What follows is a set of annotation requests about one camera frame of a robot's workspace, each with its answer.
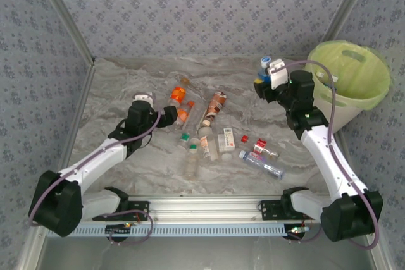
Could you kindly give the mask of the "small orange label bottle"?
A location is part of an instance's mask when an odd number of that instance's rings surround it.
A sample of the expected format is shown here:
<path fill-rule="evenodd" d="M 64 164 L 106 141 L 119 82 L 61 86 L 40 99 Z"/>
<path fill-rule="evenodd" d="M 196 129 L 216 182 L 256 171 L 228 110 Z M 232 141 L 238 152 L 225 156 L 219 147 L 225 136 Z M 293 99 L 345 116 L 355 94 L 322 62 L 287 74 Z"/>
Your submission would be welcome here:
<path fill-rule="evenodd" d="M 177 114 L 178 114 L 178 116 L 177 116 L 177 119 L 175 121 L 175 128 L 178 130 L 181 127 L 183 127 L 183 125 L 187 121 L 187 118 L 189 116 L 189 112 L 187 110 L 179 108 Z"/>

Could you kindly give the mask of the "large orange label bottle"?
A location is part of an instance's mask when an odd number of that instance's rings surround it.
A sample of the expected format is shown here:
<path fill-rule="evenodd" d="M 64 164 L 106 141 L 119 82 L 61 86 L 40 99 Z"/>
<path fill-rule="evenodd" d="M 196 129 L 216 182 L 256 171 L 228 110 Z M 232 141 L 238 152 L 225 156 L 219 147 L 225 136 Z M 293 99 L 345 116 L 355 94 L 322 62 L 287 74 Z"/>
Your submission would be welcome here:
<path fill-rule="evenodd" d="M 178 108 L 181 105 L 185 95 L 186 89 L 184 85 L 175 86 L 170 94 L 168 104 L 170 106 L 175 106 L 176 108 Z"/>

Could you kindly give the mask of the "slim clear bottle orange cap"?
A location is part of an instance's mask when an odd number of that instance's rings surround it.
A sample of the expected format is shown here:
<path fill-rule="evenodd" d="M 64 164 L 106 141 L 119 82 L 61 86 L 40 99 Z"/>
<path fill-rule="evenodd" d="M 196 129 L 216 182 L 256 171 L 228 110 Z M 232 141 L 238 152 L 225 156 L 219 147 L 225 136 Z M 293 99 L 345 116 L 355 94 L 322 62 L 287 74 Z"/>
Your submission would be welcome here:
<path fill-rule="evenodd" d="M 188 101 L 185 105 L 183 105 L 181 107 L 181 109 L 187 110 L 189 112 L 189 116 L 187 118 L 187 121 L 185 122 L 185 124 L 183 125 L 182 129 L 184 130 L 188 124 L 188 122 L 191 119 L 191 116 L 194 112 L 194 106 L 195 106 L 195 102 L 194 101 Z"/>

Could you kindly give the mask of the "small clear bottle green cap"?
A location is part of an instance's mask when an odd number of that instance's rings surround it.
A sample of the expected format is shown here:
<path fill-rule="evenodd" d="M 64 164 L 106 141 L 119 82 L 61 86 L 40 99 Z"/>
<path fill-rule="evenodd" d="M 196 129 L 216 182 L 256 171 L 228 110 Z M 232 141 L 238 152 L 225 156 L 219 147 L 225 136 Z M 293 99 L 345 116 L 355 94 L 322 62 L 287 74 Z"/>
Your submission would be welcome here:
<path fill-rule="evenodd" d="M 189 147 L 190 133 L 182 133 L 178 141 L 177 147 L 187 150 Z"/>

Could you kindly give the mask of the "blue label plastic bottle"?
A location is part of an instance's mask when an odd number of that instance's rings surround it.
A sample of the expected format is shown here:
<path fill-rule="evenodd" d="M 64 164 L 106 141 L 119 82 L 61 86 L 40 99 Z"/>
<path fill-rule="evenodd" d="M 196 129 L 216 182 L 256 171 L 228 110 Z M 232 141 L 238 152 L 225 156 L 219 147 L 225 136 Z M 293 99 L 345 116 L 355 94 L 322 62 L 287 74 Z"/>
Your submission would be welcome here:
<path fill-rule="evenodd" d="M 271 57 L 264 56 L 260 59 L 260 65 L 258 68 L 258 78 L 265 82 L 271 82 L 271 70 L 274 69 Z"/>

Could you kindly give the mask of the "clear bottle brown cap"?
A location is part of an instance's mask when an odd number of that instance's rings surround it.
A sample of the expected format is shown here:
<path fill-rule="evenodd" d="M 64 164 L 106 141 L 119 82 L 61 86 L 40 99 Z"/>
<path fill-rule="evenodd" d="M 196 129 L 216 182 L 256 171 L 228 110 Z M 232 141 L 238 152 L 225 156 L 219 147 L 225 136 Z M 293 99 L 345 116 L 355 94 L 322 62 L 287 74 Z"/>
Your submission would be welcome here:
<path fill-rule="evenodd" d="M 189 80 L 187 77 L 182 77 L 179 81 L 181 88 L 185 90 L 196 90 L 197 85 L 193 80 Z"/>

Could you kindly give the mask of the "tall clear bottle green cap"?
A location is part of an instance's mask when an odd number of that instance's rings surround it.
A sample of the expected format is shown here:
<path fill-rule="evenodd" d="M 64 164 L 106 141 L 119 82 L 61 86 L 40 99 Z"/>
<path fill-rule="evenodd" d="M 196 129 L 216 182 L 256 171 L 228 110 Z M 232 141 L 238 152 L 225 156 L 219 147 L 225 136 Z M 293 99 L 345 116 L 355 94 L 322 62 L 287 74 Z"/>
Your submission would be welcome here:
<path fill-rule="evenodd" d="M 184 162 L 184 178 L 195 180 L 199 169 L 199 154 L 196 144 L 190 144 Z"/>

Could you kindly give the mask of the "white bottle orange label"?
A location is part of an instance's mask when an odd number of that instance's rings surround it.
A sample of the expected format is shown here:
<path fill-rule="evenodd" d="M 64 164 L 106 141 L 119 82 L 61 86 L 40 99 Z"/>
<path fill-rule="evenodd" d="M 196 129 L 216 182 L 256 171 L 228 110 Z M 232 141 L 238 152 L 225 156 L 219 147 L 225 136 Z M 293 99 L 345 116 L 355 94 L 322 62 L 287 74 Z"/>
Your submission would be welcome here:
<path fill-rule="evenodd" d="M 216 148 L 215 137 L 210 127 L 202 127 L 198 131 L 202 156 L 207 161 L 216 161 L 218 152 Z"/>

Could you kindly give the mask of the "brown label plastic bottle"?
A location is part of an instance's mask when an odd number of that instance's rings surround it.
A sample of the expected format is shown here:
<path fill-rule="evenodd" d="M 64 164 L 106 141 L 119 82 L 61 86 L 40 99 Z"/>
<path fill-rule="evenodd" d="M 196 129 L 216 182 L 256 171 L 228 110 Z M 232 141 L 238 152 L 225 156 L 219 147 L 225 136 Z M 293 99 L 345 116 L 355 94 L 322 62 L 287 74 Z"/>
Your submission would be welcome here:
<path fill-rule="evenodd" d="M 216 91 L 213 94 L 208 104 L 208 108 L 206 110 L 204 119 L 202 121 L 203 126 L 207 127 L 211 126 L 211 123 L 213 122 L 217 114 L 220 112 L 220 110 L 223 108 L 226 99 L 227 95 L 223 92 Z"/>

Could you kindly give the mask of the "small red label bottle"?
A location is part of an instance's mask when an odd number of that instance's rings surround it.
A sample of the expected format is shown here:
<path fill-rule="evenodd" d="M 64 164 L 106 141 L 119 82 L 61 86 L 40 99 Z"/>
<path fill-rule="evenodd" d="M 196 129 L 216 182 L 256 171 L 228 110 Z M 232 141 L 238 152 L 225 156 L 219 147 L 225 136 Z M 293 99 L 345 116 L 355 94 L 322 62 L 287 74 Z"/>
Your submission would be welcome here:
<path fill-rule="evenodd" d="M 279 154 L 267 146 L 267 141 L 259 138 L 253 146 L 254 153 L 259 154 L 262 157 L 267 157 L 270 160 L 276 161 Z"/>

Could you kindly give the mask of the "clear bottle white red label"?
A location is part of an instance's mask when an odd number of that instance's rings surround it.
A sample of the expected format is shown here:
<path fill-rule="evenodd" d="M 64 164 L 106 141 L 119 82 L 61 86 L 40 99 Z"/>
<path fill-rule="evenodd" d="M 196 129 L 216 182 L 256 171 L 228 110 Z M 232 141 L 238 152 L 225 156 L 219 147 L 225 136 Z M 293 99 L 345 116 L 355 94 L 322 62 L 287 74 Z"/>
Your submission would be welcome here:
<path fill-rule="evenodd" d="M 222 161 L 232 159 L 235 150 L 235 140 L 232 128 L 222 128 L 218 133 L 218 151 Z"/>

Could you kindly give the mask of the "clear blue water bottle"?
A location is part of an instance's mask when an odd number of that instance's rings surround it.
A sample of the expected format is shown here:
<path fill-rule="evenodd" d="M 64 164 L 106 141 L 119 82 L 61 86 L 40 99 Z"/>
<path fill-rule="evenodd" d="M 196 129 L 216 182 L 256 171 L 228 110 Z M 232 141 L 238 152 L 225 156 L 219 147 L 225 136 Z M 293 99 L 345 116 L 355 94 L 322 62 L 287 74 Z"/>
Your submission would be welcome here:
<path fill-rule="evenodd" d="M 259 154 L 241 150 L 239 152 L 239 158 L 249 166 L 266 171 L 269 175 L 277 180 L 282 180 L 284 177 L 285 172 L 282 169 L 279 169 L 274 164 L 266 161 Z"/>

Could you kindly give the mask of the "white plastic bin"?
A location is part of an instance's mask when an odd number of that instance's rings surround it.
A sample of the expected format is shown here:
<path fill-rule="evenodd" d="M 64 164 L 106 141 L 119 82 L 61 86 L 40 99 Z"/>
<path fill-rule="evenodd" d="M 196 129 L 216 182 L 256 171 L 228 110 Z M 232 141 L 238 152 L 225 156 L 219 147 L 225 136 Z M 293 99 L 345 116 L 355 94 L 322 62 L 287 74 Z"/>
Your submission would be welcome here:
<path fill-rule="evenodd" d="M 332 113 L 332 95 L 327 93 L 315 93 L 314 105 L 325 115 L 326 119 L 330 121 Z M 343 126 L 348 124 L 355 118 L 362 109 L 352 104 L 350 99 L 343 97 L 339 94 L 336 95 L 335 112 L 332 123 L 332 133 L 336 133 Z"/>

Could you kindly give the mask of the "black circuit board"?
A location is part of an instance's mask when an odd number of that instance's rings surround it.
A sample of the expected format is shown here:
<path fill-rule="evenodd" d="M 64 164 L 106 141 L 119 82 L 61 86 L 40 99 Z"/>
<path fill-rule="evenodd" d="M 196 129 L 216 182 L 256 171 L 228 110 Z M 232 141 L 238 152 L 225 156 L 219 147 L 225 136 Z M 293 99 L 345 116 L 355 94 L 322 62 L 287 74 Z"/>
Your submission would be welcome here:
<path fill-rule="evenodd" d="M 305 225 L 286 224 L 285 232 L 287 235 L 285 236 L 285 238 L 294 241 L 301 241 L 308 231 L 309 227 Z"/>
<path fill-rule="evenodd" d="M 107 225 L 104 233 L 111 242 L 121 243 L 128 238 L 130 230 L 131 226 L 129 224 L 114 224 Z"/>

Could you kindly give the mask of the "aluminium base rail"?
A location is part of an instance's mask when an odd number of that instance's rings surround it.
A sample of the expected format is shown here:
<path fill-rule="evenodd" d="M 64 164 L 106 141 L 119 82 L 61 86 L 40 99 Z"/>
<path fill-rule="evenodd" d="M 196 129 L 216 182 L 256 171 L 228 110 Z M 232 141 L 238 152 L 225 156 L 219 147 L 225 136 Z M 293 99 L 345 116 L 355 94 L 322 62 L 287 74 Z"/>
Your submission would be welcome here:
<path fill-rule="evenodd" d="M 280 195 L 133 195 L 148 201 L 149 214 L 158 224 L 247 224 L 262 221 L 259 203 Z"/>

